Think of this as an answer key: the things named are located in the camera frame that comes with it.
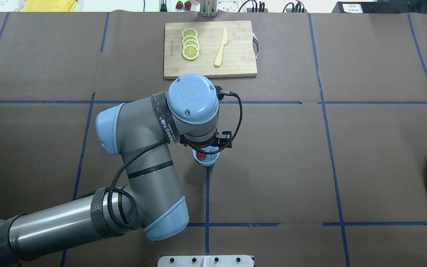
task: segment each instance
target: white label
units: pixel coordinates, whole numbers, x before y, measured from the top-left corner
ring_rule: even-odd
[[[342,4],[345,13],[363,13],[361,4]]]

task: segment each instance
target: red strawberry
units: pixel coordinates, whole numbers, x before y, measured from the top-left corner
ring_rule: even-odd
[[[207,155],[202,154],[200,152],[197,152],[197,154],[195,156],[197,157],[197,159],[200,159],[200,160],[205,159],[207,157]]]
[[[181,10],[183,8],[183,3],[181,1],[178,1],[176,5],[176,9]]]
[[[190,1],[186,1],[184,2],[184,6],[185,6],[185,9],[190,11],[190,8],[192,7],[192,3]]]

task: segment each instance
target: white plastic part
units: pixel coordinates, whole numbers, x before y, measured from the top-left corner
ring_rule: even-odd
[[[192,255],[192,256],[163,256],[158,261],[158,267],[254,267],[254,256],[248,255]]]
[[[189,213],[185,196],[182,196],[169,210],[144,228],[144,233],[149,240],[163,240],[184,230],[188,223]]]
[[[116,146],[116,121],[120,109],[125,103],[121,103],[113,108],[100,112],[95,121],[96,135],[100,140],[103,149],[110,155],[119,155]]]

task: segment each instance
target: brown table surface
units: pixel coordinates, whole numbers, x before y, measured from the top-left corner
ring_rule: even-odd
[[[197,16],[0,13],[0,218],[109,185],[122,159],[93,120],[166,91],[164,25]],[[258,267],[427,266],[427,15],[212,20],[251,20],[261,53],[257,77],[212,80],[245,102],[234,148],[206,169],[170,146],[194,224],[164,241],[138,230],[73,248],[64,265],[210,253]],[[219,130],[233,130],[238,106],[220,110]]]

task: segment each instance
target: black wire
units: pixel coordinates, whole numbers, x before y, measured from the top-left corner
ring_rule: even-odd
[[[241,5],[241,7],[238,9],[238,12],[240,12],[240,10],[242,10],[242,7],[244,7],[245,6],[245,4],[246,3],[248,3],[248,2],[250,2],[250,1],[253,1],[253,2],[255,2],[255,6],[256,6],[256,8],[258,8],[258,3],[256,3],[256,0],[247,0],[246,2],[244,2],[242,5]]]
[[[295,13],[304,13],[304,4],[299,0],[296,0],[296,1],[298,3],[296,4],[296,8],[295,8],[294,12]]]
[[[130,164],[132,164],[137,158],[139,158],[142,154],[148,152],[149,150],[153,150],[158,146],[161,146],[163,144],[167,144],[167,143],[168,142],[166,140],[162,140],[162,141],[157,142],[156,144],[150,145],[150,146],[146,147],[145,149],[141,150],[136,155],[134,155],[132,158],[130,158],[127,162],[125,162],[125,164],[123,164],[123,166],[121,166],[120,169],[116,172],[115,177],[113,177],[112,184],[108,188],[108,214],[110,215],[110,218],[112,218],[113,222],[116,225],[118,225],[119,227],[126,228],[126,229],[133,228],[133,226],[136,224],[136,222],[138,220],[138,215],[137,215],[138,209],[136,207],[136,203],[134,201],[134,198],[130,194],[128,194],[124,190],[116,188],[116,183],[118,182],[118,179],[120,179],[120,176],[123,173],[123,171]],[[133,208],[135,209],[135,216],[134,216],[134,219],[132,220],[131,223],[125,224],[116,217],[115,212],[113,211],[113,203],[112,203],[113,192],[118,192],[118,193],[126,196],[129,199],[129,201],[131,202],[131,204],[133,205]]]
[[[283,9],[283,12],[282,12],[282,13],[284,13],[284,11],[286,10],[286,7],[288,7],[289,5],[293,5],[293,7],[291,8],[291,12],[293,11],[293,9],[294,9],[294,3],[293,3],[293,2],[289,2],[288,4],[286,4],[286,5],[284,6],[284,9]]]
[[[427,3],[425,5],[425,2],[426,2],[426,0],[423,0],[423,3],[421,5],[421,12],[420,12],[421,14],[424,14],[423,9],[426,10],[426,14],[427,14]]]
[[[237,136],[238,130],[240,129],[240,125],[242,124],[242,118],[243,118],[243,107],[242,107],[242,100],[240,99],[240,97],[236,94],[232,92],[232,96],[236,97],[238,99],[238,105],[240,108],[240,117],[238,119],[238,125],[237,125],[237,129],[235,130],[234,135],[232,136],[232,138],[230,139],[230,141],[224,146],[219,148],[218,150],[212,151],[212,152],[207,152],[207,151],[202,151],[200,150],[200,147],[195,146],[194,144],[192,144],[188,139],[186,139],[185,137],[181,136],[181,140],[185,143],[188,144],[189,147],[192,147],[192,149],[194,149],[195,151],[205,154],[205,155],[213,155],[213,154],[217,154],[218,152],[224,150],[225,148],[227,148],[228,145],[230,145],[235,137]]]
[[[79,200],[79,199],[83,199],[83,198],[89,197],[89,196],[91,196],[91,195],[94,195],[94,194],[95,194],[95,192],[96,192],[96,191],[91,191],[90,193],[87,193],[87,194],[85,194],[85,195],[83,195],[83,196],[79,196],[77,199]]]
[[[408,10],[410,12],[415,12],[417,13],[417,7],[414,3],[412,3],[410,0],[407,0],[407,4],[408,4]]]

